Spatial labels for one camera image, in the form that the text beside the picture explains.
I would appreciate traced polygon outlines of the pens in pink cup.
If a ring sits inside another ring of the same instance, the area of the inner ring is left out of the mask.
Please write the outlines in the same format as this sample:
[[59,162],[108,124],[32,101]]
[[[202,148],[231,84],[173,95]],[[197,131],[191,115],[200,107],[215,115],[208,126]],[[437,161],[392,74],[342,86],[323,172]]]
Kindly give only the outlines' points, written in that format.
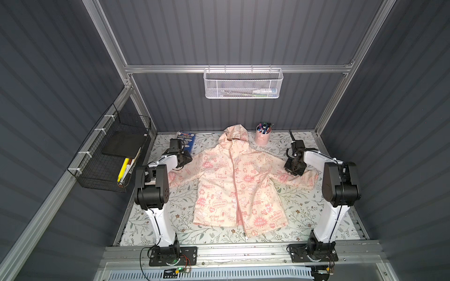
[[257,127],[256,127],[256,131],[265,135],[265,134],[269,134],[272,130],[273,124],[270,122],[263,122],[260,123]]

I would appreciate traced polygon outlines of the yellow highlighter marker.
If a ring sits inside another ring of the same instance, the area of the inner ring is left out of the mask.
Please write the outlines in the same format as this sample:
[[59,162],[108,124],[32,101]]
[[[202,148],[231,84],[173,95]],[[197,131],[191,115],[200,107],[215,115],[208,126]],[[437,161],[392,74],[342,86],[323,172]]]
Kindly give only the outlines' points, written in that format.
[[123,162],[123,165],[121,167],[121,170],[120,170],[120,172],[118,174],[118,178],[117,178],[117,182],[118,183],[120,183],[121,180],[123,179],[123,177],[125,175],[125,172],[127,171],[127,167],[128,167],[129,162],[130,162],[130,158],[125,158],[125,160]]

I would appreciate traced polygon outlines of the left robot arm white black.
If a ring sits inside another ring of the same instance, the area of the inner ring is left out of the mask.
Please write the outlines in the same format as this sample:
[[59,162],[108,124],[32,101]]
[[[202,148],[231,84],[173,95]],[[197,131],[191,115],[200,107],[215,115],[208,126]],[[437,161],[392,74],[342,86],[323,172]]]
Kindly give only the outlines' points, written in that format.
[[191,154],[184,149],[184,142],[171,139],[169,148],[158,160],[140,166],[136,171],[134,201],[147,214],[157,239],[150,248],[151,262],[172,265],[180,260],[179,241],[170,226],[166,206],[170,197],[169,172],[182,169],[191,161]]

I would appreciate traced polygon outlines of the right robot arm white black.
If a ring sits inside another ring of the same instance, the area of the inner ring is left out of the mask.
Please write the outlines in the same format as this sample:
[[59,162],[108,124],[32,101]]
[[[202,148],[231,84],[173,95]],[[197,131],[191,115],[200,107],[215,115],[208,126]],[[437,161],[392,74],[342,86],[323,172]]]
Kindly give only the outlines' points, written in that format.
[[294,263],[335,262],[336,234],[345,214],[361,198],[357,167],[353,162],[344,162],[327,156],[313,148],[306,148],[302,140],[292,133],[291,148],[286,150],[285,170],[294,176],[306,175],[307,166],[322,173],[322,196],[326,203],[316,227],[311,231],[307,243],[290,244],[287,250]]

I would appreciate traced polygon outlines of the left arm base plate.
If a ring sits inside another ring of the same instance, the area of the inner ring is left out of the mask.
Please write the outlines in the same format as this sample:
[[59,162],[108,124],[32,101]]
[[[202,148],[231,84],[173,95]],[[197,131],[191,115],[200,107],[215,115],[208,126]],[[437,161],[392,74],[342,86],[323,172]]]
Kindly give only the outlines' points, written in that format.
[[198,247],[155,247],[150,252],[149,266],[196,265]]

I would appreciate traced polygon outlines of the blue sticker book pack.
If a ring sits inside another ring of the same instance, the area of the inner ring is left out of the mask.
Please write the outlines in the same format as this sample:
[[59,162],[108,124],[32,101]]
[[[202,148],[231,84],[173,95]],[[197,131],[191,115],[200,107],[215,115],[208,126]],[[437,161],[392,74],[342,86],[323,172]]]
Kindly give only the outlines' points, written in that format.
[[177,132],[176,134],[176,138],[180,139],[183,141],[184,143],[184,151],[188,151],[189,153],[192,153],[194,144],[195,144],[195,139],[196,139],[196,134],[193,132]]

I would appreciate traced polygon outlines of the white tube in mesh basket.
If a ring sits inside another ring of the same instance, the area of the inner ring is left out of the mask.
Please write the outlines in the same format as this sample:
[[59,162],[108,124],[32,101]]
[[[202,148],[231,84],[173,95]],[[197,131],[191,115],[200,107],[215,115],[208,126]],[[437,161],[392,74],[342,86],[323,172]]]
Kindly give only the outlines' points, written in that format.
[[253,90],[253,94],[257,96],[262,97],[277,97],[278,96],[278,89],[277,88],[270,88],[270,89],[258,89]]

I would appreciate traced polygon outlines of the pink patterned hooded jacket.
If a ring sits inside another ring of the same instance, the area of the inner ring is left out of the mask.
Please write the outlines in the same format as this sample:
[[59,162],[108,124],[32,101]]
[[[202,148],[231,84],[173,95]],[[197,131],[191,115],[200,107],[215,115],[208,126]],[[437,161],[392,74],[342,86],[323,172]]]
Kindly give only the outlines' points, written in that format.
[[169,185],[176,188],[197,179],[193,223],[241,225],[251,238],[288,225],[275,182],[312,190],[318,180],[314,170],[293,176],[284,164],[282,159],[253,149],[246,128],[234,125],[225,129],[215,147],[196,154],[181,170],[169,172]]

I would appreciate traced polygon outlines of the pink pen cup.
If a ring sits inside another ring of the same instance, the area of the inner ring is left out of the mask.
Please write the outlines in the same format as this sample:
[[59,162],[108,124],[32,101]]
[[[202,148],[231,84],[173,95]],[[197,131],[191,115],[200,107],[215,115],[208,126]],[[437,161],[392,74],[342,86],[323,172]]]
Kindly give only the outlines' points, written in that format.
[[262,133],[260,131],[256,131],[254,142],[258,146],[266,146],[268,145],[270,140],[270,133]]

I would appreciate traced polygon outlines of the floral table mat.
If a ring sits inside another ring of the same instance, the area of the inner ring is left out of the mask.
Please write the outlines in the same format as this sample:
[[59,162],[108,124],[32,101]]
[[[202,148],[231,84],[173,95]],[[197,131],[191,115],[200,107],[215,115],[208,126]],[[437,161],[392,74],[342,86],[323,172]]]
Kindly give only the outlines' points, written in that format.
[[[195,155],[218,144],[222,132],[195,132],[196,139],[192,154]],[[249,133],[251,146],[258,151],[265,151],[278,158],[286,160],[285,150],[290,148],[289,133],[274,131],[267,146],[254,144],[255,133]],[[157,136],[152,147],[150,161],[157,160],[169,145],[169,139],[175,134],[163,133]],[[295,132],[294,137],[304,141],[307,148],[319,148],[313,132]],[[175,229],[181,244],[239,244],[255,242],[295,242],[306,241],[310,231],[319,221],[325,200],[322,198],[322,176],[313,190],[294,189],[275,182],[276,191],[288,217],[288,226],[276,229],[267,234],[248,238],[242,226],[210,227],[193,223],[194,203],[197,199],[198,180],[171,191],[168,213],[170,222]],[[128,221],[123,229],[119,246],[148,246],[158,242],[155,231],[145,211],[134,204],[127,208]],[[355,227],[351,212],[346,213],[337,229],[338,240],[359,240],[362,238],[360,227]]]

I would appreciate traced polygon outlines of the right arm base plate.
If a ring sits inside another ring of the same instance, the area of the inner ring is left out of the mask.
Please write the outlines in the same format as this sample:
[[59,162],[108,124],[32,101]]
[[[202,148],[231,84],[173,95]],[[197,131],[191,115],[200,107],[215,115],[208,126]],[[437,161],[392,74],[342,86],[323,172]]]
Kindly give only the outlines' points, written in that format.
[[336,242],[322,243],[318,246],[308,246],[307,244],[289,244],[287,252],[292,262],[337,262],[339,260],[335,250]]

